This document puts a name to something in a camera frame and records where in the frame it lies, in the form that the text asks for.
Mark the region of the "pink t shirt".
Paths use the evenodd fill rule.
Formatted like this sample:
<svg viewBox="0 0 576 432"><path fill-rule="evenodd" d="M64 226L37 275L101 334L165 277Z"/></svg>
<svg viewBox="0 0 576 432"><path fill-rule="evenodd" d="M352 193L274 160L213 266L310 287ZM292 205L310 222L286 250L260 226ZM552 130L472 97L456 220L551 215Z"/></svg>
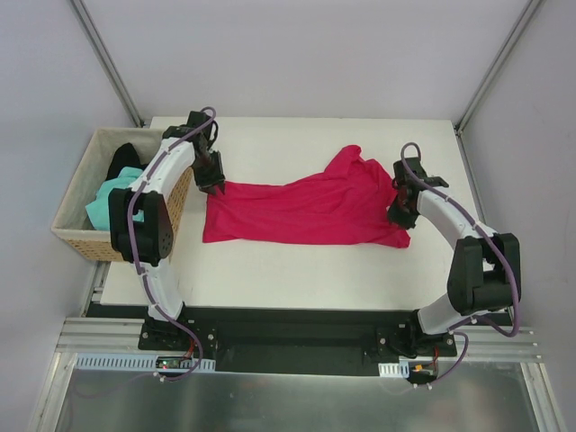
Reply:
<svg viewBox="0 0 576 432"><path fill-rule="evenodd" d="M322 172L289 184L228 183L207 199L202 240L404 249L410 235L387 217L394 198L388 172L349 145Z"/></svg>

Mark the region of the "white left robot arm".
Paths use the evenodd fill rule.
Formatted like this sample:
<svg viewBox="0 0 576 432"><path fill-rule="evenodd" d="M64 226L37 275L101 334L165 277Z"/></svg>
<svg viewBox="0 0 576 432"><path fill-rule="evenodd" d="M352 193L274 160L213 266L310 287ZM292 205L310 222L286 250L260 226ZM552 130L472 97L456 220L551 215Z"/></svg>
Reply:
<svg viewBox="0 0 576 432"><path fill-rule="evenodd" d="M143 173L108 196L112 248L134 265L148 298L148 315L165 321L158 337L172 350L188 344L191 330L178 320L184 300L169 264L176 235L167 199L188 169L200 192L225 192L221 153L212 148L218 133L214 108L191 111L186 123L163 132L158 151Z"/></svg>

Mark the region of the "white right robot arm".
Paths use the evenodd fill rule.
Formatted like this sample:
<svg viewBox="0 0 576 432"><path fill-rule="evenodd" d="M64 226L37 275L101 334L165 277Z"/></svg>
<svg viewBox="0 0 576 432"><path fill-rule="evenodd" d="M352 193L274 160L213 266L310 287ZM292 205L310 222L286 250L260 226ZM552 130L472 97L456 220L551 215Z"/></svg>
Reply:
<svg viewBox="0 0 576 432"><path fill-rule="evenodd" d="M446 293L416 312L416 326L405 332L407 349L425 355L437 344L437 335L479 320L521 299L519 241L477 221L448 194L448 183L429 176L417 157L393 165L396 197L388 210L389 222L405 229L428 220L453 250Z"/></svg>

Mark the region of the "black t shirt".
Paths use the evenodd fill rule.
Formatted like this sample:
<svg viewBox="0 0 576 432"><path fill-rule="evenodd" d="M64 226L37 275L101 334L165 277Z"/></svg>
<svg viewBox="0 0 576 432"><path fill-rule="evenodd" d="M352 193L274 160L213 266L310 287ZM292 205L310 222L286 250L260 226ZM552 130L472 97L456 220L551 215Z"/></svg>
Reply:
<svg viewBox="0 0 576 432"><path fill-rule="evenodd" d="M147 165L142 164L137 150L131 143L125 143L117 148L109 165L106 181L117 178L125 167L144 170Z"/></svg>

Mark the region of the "teal t shirt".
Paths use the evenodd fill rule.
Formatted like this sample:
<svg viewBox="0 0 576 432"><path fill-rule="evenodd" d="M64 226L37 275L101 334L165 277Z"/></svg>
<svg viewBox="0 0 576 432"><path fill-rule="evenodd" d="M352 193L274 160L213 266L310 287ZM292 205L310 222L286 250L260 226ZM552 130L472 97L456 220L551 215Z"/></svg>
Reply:
<svg viewBox="0 0 576 432"><path fill-rule="evenodd" d="M95 193L95 198L85 207L88 219L95 230L109 231L109 195L115 188L126 189L143 173L141 168L124 167L120 173L105 180Z"/></svg>

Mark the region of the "wicker laundry basket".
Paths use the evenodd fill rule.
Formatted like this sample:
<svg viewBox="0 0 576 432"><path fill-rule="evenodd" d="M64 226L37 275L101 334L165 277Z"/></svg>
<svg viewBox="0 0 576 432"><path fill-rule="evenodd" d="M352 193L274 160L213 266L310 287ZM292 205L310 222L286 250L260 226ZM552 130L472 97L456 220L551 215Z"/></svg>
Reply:
<svg viewBox="0 0 576 432"><path fill-rule="evenodd" d="M136 149L140 162L147 165L160 151L163 131L160 129L101 128L90 139L76 172L74 173L63 201L58 208L51 231L88 260L121 262L122 254L113 250L111 235L107 230L94 229L86 206L95 199L97 190L107 177L116 150L130 143ZM179 144L170 151L154 176L161 178L179 174L177 180L169 180L161 194L166 201L166 209L171 222L173 236L176 237L185 208L185 201L193 176L194 152L189 149L189 161L179 167L168 165L183 152L185 145Z"/></svg>

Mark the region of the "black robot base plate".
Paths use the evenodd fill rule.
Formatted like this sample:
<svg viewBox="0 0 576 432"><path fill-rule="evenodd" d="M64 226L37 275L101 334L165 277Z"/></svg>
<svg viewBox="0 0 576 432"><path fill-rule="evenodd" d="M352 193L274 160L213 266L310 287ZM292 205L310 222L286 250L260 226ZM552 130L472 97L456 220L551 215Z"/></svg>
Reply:
<svg viewBox="0 0 576 432"><path fill-rule="evenodd" d="M409 311L186 307L179 326L145 318L138 348L213 360L219 372L375 376L403 357L456 356L447 333L426 336Z"/></svg>

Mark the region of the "left aluminium frame post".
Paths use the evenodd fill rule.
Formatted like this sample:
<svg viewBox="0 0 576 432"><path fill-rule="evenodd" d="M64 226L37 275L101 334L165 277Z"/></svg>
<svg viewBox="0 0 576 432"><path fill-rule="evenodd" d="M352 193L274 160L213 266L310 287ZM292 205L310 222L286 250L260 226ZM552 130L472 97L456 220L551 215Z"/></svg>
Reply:
<svg viewBox="0 0 576 432"><path fill-rule="evenodd" d="M106 75L112 90L119 99L123 110L126 112L131 123L135 127L143 128L145 126L145 120L131 97L129 89L122 79L113 57L107 49L104 39L87 8L86 2L83 0L68 0L67 3L73 15L76 17L80 28L84 32L85 37L88 40L101 69Z"/></svg>

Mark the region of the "aluminium frame post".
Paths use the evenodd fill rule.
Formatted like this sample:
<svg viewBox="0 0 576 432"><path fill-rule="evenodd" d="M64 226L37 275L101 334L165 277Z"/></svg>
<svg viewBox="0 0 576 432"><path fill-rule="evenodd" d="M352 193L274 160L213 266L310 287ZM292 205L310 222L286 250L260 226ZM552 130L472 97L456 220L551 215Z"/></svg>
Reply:
<svg viewBox="0 0 576 432"><path fill-rule="evenodd" d="M529 0L523 6L519 16L514 21L511 29L509 30L504 41L501 43L493 60L485 71L482 79L472 94L469 103L466 105L462 115L454 124L454 133L457 137L461 137L465 128L471 121L472 117L478 110L482 100L498 78L500 72L507 65L510 57L512 56L516 46L520 42L523 35L526 33L529 25L536 18L540 9L545 5L545 0Z"/></svg>
<svg viewBox="0 0 576 432"><path fill-rule="evenodd" d="M87 8L86 2L83 0L68 0L67 3L73 15L76 17L80 28L84 32L85 37L88 40L101 69L106 75L112 90L119 99L123 110L126 112L131 123L135 127L143 128L145 126L145 120L131 97L129 89L122 79L113 57L107 49L104 39Z"/></svg>

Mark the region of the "right aluminium frame post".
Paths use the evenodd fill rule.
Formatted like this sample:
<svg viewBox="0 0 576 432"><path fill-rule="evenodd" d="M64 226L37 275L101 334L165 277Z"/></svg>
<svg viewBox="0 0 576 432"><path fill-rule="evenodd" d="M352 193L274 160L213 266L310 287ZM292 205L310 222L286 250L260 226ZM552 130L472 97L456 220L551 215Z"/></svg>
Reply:
<svg viewBox="0 0 576 432"><path fill-rule="evenodd" d="M512 56L516 46L520 42L523 35L526 33L529 25L536 18L540 9L545 5L545 0L529 0L523 6L519 16L514 21L511 29L509 30L504 41L501 43L493 60L485 71L482 79L472 94L469 103L466 105L462 115L454 124L454 133L457 137L461 137L465 128L471 121L472 117L478 110L482 100L498 78L500 72L507 65L510 57Z"/></svg>

